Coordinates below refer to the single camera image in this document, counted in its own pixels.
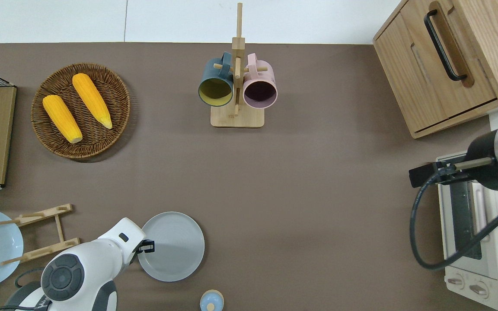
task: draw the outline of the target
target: round woven tray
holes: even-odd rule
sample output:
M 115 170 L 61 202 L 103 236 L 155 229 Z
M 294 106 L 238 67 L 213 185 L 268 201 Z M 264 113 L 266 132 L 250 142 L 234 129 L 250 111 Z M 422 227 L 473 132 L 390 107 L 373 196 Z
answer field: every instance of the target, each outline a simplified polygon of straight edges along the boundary
M 103 97 L 113 124 L 107 129 L 97 122 L 73 87 L 76 73 L 88 75 Z M 71 144 L 57 130 L 43 108 L 43 98 L 59 95 L 76 120 L 82 140 Z M 75 63 L 50 75 L 40 85 L 32 102 L 32 126 L 38 140 L 51 152 L 69 159 L 95 156 L 109 149 L 121 136 L 130 118 L 130 94 L 120 77 L 96 63 Z

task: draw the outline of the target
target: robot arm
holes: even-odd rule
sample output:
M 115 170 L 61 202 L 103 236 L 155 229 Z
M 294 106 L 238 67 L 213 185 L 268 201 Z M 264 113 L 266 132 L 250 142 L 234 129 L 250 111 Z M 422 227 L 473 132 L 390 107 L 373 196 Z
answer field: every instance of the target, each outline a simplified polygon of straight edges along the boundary
M 36 307 L 49 311 L 115 311 L 113 279 L 123 272 L 142 250 L 154 245 L 133 221 L 123 218 L 111 230 L 91 242 L 58 254 L 45 267 L 41 287 L 19 290 L 8 305 Z M 143 250 L 152 252 L 154 248 Z

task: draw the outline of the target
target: oven knob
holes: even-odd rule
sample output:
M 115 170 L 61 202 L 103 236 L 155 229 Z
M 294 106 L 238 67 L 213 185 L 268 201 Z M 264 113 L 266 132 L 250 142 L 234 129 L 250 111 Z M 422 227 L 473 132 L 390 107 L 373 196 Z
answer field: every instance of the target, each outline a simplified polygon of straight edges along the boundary
M 489 297 L 489 290 L 487 285 L 485 285 L 484 282 L 478 282 L 477 285 L 470 285 L 470 290 L 473 291 L 474 293 L 478 294 L 481 296 L 483 299 L 487 299 Z
M 462 285 L 462 280 L 458 279 L 458 278 L 447 279 L 447 282 L 454 284 L 454 285 Z
M 445 282 L 456 285 L 460 289 L 464 289 L 464 279 L 460 274 L 456 274 L 454 277 L 445 276 Z

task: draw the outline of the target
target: mug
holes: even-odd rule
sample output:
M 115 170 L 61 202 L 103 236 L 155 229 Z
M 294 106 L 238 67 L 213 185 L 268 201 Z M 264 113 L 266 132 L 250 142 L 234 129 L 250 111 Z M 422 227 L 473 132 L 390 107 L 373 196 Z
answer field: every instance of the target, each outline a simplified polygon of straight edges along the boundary
M 268 108 L 278 99 L 278 89 L 274 71 L 269 63 L 257 60 L 255 53 L 247 55 L 247 69 L 243 77 L 243 100 L 245 104 L 257 108 Z M 267 67 L 267 71 L 257 71 L 257 67 Z
M 214 64 L 222 65 L 216 69 Z M 199 97 L 206 104 L 220 107 L 228 104 L 233 96 L 233 74 L 230 72 L 232 54 L 224 52 L 222 58 L 213 58 L 205 65 L 203 78 L 199 83 Z

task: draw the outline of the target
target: corn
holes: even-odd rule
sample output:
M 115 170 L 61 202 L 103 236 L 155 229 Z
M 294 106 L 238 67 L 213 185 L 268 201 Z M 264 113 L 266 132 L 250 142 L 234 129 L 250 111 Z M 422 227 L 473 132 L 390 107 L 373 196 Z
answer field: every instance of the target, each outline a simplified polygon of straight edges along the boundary
M 86 104 L 95 120 L 103 124 L 106 128 L 112 128 L 111 115 L 105 105 L 105 101 L 97 91 L 97 88 L 85 73 L 77 73 L 73 76 L 73 86 Z
M 57 129 L 72 144 L 82 140 L 82 132 L 78 128 L 73 115 L 58 95 L 49 95 L 43 98 L 43 108 L 57 126 Z

